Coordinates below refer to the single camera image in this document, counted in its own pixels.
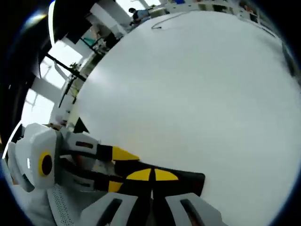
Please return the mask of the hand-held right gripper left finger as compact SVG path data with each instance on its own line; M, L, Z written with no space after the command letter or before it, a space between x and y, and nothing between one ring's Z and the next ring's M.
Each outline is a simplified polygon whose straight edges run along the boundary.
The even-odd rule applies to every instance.
M144 226L151 209L152 169L136 171L122 184L110 185L109 192L86 207L81 226Z

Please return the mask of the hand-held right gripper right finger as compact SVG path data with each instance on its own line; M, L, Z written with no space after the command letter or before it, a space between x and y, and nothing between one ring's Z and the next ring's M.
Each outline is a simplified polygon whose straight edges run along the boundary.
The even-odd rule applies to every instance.
M225 226L221 213L200 198L202 173L154 169L152 210L158 226Z

